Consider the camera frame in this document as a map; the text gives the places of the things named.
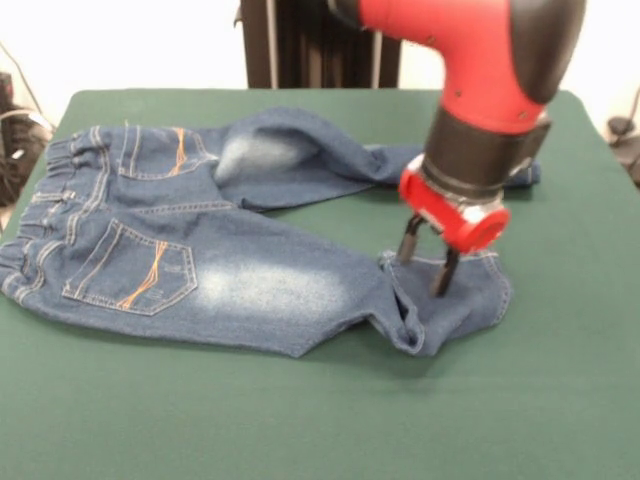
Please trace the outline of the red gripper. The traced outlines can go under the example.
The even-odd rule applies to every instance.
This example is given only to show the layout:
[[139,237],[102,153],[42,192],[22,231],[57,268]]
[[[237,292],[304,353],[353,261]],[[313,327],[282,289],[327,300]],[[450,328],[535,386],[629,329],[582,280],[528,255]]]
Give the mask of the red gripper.
[[397,250],[397,259],[406,264],[414,255],[418,232],[428,224],[447,245],[443,266],[431,285],[434,297],[443,297],[451,284],[460,256],[488,247],[501,236],[510,221],[510,213],[498,195],[489,203],[477,204],[465,198],[438,192],[421,173],[424,155],[417,155],[404,169],[399,194],[413,216],[407,222]]

